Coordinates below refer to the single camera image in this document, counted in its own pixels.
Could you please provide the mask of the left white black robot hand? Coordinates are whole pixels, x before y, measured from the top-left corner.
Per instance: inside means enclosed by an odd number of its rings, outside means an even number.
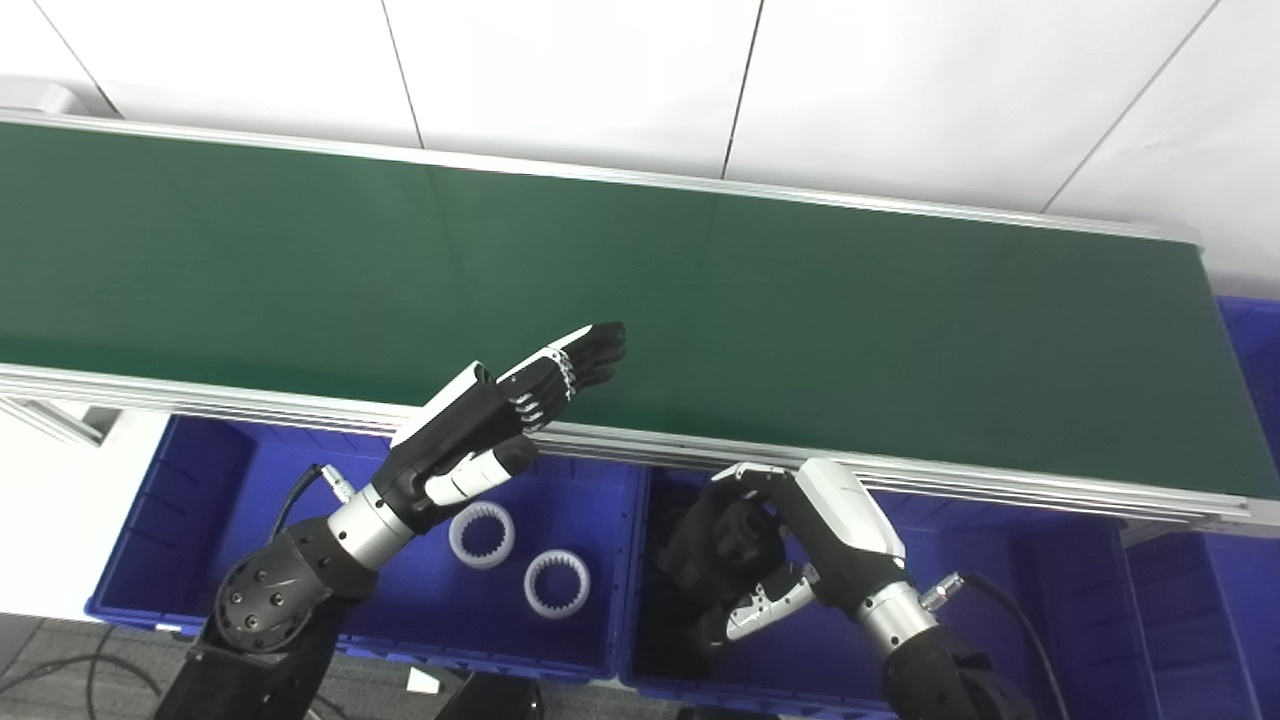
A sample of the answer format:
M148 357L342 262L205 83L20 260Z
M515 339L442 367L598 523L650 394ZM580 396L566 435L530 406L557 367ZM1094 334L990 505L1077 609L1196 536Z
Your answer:
M531 437L626 355L626 325L585 325L494 375L471 363L396 433L371 479L372 506L415 536L532 465Z

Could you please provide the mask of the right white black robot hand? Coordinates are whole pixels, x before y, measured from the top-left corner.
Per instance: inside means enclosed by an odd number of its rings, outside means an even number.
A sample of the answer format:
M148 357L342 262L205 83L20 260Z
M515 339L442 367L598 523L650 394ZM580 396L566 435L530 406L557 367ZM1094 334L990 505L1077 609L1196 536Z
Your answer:
M709 611L699 623L709 646L760 632L813 600L861 625L881 659L936 626L911 587L897 532L844 464L812 457L788 470L737 462L714 474L705 488L773 505L808 557L800 568L783 564L767 573L732 607Z

